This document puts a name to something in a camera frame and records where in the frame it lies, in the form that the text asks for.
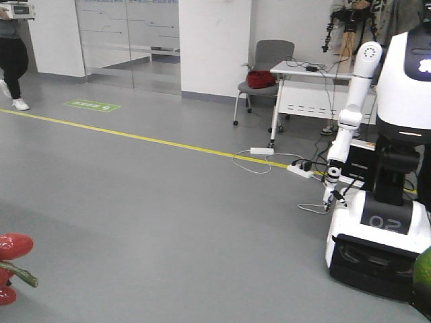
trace red bag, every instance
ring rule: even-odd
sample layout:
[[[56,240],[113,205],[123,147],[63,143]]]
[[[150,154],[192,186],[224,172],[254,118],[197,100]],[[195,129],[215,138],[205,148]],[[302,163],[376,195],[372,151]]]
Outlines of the red bag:
[[[263,89],[275,84],[275,77],[269,71],[250,71],[247,74],[248,86],[252,89]]]

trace gray chair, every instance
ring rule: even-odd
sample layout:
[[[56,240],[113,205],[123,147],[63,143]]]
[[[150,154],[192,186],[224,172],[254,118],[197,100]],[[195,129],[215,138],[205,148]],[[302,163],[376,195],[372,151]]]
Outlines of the gray chair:
[[[260,40],[256,45],[255,64],[252,66],[245,63],[241,66],[247,66],[248,71],[269,71],[281,61],[291,61],[294,54],[295,44],[287,40]],[[235,101],[234,126],[238,125],[236,115],[238,112],[238,101],[241,94],[246,94],[246,106],[248,113],[251,113],[250,96],[267,96],[276,98],[278,84],[264,89],[253,89],[248,86],[246,81],[238,85],[239,94]]]

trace red object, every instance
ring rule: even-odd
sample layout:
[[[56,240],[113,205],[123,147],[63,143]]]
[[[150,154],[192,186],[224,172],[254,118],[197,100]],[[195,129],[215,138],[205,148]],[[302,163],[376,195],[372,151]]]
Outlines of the red object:
[[[16,292],[11,287],[0,287],[0,305],[9,305],[16,301]]]
[[[269,71],[250,71],[247,74],[248,86],[252,89],[263,89],[275,84],[275,77]]]
[[[13,272],[0,268],[0,288],[6,286],[7,281],[13,276]]]
[[[11,232],[0,236],[0,260],[19,258],[31,251],[33,239],[25,234]]]

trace white table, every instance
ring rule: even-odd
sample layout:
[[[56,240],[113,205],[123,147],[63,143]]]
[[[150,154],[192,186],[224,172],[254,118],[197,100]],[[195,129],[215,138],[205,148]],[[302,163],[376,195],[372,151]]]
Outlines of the white table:
[[[334,85],[333,80],[350,80],[351,73],[337,72],[337,65],[329,71],[324,65],[320,70],[306,70],[309,63],[283,61],[271,69],[271,73],[280,75],[277,102],[274,106],[271,140],[268,147],[273,147],[275,134],[281,130],[277,127],[279,113],[297,114],[315,118],[338,119],[340,110],[347,101],[349,87]],[[362,122],[375,124],[375,95],[370,90],[364,103]]]

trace glass wall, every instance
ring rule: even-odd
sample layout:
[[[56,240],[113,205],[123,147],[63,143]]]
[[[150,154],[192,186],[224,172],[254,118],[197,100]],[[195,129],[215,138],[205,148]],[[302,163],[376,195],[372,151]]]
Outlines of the glass wall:
[[[88,80],[180,94],[178,0],[75,0]]]

